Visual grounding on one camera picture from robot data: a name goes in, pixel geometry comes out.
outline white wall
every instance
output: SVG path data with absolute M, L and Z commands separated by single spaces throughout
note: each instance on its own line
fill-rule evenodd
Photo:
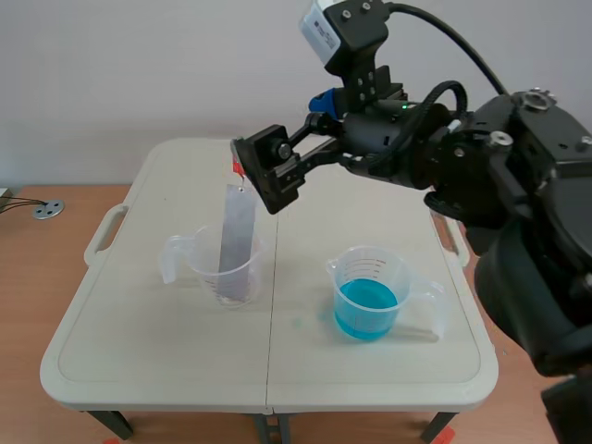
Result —
M 298 31 L 308 0 L 0 2 L 0 182 L 130 182 L 181 136 L 295 129 L 337 84 Z M 550 88 L 592 129 L 590 0 L 412 1 L 448 21 L 511 90 Z M 463 82 L 493 91 L 453 43 L 391 17 L 379 62 L 423 98 Z

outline white table top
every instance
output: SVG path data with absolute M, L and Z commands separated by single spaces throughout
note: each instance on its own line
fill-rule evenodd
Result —
M 50 396 L 78 410 L 459 412 L 491 392 L 493 347 L 417 191 L 318 168 L 279 217 L 257 210 L 269 250 L 256 302 L 222 308 L 189 269 L 165 286 L 158 253 L 171 235 L 221 223 L 226 184 L 240 183 L 230 160 L 228 141 L 180 139 L 151 152 L 92 241 L 129 208 L 112 245 L 85 254 L 89 271 L 42 362 Z M 337 330 L 325 261 L 357 244 L 392 248 L 445 287 L 444 340 L 405 330 L 427 325 L 421 306 L 375 343 Z

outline red tape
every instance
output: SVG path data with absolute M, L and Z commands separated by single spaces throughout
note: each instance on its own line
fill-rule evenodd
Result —
M 232 172 L 244 178 L 244 169 L 242 169 L 242 165 L 236 157 L 232 157 Z

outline empty measuring cup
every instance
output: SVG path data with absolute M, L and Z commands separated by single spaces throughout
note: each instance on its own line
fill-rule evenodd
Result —
M 254 232 L 246 237 L 222 234 L 222 228 L 203 227 L 193 236 L 169 238 L 158 258 L 165 283 L 177 279 L 184 261 L 198 274 L 202 288 L 222 305 L 237 307 L 252 301 L 261 284 L 265 246 Z
M 358 339 L 378 339 L 412 300 L 434 306 L 432 331 L 441 339 L 450 306 L 442 287 L 420 277 L 396 254 L 377 247 L 350 248 L 327 263 L 338 325 Z

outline table leg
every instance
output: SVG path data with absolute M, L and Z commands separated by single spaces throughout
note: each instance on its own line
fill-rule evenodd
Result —
M 279 437 L 281 444 L 290 444 L 290 415 L 278 414 L 277 427 L 279 428 Z
M 129 439 L 133 435 L 130 423 L 120 412 L 92 411 L 87 413 L 123 440 Z
M 259 437 L 259 444 L 271 444 L 271 427 L 267 424 L 267 416 L 264 414 L 253 414 L 253 421 L 257 429 L 257 436 Z
M 456 415 L 457 413 L 439 412 L 422 433 L 422 441 L 426 444 L 432 442 Z

